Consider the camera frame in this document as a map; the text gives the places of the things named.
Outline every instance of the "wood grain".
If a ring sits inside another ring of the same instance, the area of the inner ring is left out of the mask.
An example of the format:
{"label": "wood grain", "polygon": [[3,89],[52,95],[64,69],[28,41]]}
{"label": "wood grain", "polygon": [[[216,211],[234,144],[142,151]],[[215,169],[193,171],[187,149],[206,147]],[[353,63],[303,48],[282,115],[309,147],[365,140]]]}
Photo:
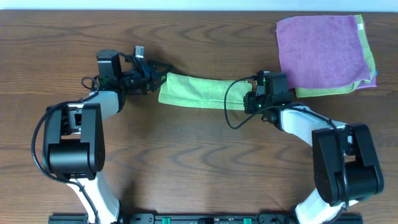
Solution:
{"label": "wood grain", "polygon": [[[0,11],[0,223],[84,212],[66,185],[37,170],[30,140],[46,106],[87,94],[80,78],[98,73],[97,51],[143,45],[147,58],[184,74],[232,80],[280,70],[276,22],[316,14],[326,13]],[[378,87],[302,101],[333,119],[369,125],[386,187],[352,211],[366,223],[396,223],[398,16],[363,17]],[[234,123],[246,117],[231,113]],[[232,130],[221,110],[162,105],[154,93],[129,98],[104,122],[104,134],[104,172],[130,212],[288,210],[314,188],[310,147],[259,118]]]}

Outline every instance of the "black mounting rail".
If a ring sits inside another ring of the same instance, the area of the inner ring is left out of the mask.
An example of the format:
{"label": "black mounting rail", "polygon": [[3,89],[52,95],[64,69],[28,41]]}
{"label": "black mounting rail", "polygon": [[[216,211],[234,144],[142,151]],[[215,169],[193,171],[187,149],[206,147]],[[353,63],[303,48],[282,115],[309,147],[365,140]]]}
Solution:
{"label": "black mounting rail", "polygon": [[[51,215],[49,224],[87,224],[87,215]],[[335,224],[363,224],[362,216],[343,214]],[[258,213],[257,215],[122,215],[114,224],[299,224],[293,215]]]}

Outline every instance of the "folded towel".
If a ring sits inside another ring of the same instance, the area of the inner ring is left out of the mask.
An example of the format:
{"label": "folded towel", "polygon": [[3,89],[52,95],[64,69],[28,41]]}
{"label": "folded towel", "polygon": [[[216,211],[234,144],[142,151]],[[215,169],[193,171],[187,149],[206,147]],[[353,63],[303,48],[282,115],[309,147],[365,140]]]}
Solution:
{"label": "folded towel", "polygon": [[277,23],[289,88],[337,88],[371,81],[354,16],[298,16]]}
{"label": "folded towel", "polygon": [[[233,81],[207,80],[185,75],[167,74],[161,86],[159,103],[193,108],[224,109],[225,91]],[[227,96],[227,109],[244,110],[243,97],[251,91],[248,82],[238,82]]]}
{"label": "folded towel", "polygon": [[372,52],[368,44],[368,40],[366,38],[364,22],[361,15],[356,15],[355,18],[358,26],[359,39],[361,41],[361,45],[363,48],[364,58],[370,69],[371,81],[369,80],[356,81],[351,85],[338,87],[338,88],[325,88],[325,89],[296,88],[295,91],[298,98],[309,97],[309,96],[337,95],[337,94],[350,93],[358,88],[376,87],[376,66],[374,63]]}

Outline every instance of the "green towel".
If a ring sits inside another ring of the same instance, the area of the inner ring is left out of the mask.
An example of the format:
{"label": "green towel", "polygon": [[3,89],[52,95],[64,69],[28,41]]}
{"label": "green towel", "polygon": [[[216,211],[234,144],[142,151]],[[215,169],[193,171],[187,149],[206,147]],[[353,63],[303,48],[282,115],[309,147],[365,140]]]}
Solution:
{"label": "green towel", "polygon": [[374,64],[373,55],[371,49],[368,44],[368,40],[366,38],[366,33],[364,29],[363,19],[361,15],[356,15],[356,23],[358,27],[361,26],[362,29],[358,29],[359,39],[361,41],[361,45],[363,48],[363,54],[365,57],[365,61],[370,69],[371,72],[371,79],[370,80],[360,80],[354,82],[351,85],[339,87],[339,88],[327,88],[327,89],[308,89],[308,88],[296,88],[296,95],[297,98],[301,97],[310,97],[310,96],[325,96],[325,95],[337,95],[337,94],[344,94],[344,93],[351,93],[354,91],[361,82],[369,83],[376,71],[376,66]]}
{"label": "green towel", "polygon": [[[225,91],[233,81],[207,80],[185,75],[167,74],[161,86],[159,103],[192,108],[224,109]],[[251,91],[248,82],[238,82],[229,90],[227,109],[244,110],[243,97]]]}

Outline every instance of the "white wall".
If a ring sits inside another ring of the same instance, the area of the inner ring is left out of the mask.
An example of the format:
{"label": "white wall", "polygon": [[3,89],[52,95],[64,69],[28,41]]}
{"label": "white wall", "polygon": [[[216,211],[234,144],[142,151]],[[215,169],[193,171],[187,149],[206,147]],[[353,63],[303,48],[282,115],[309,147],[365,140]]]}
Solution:
{"label": "white wall", "polygon": [[398,12],[398,0],[0,0],[0,9]]}

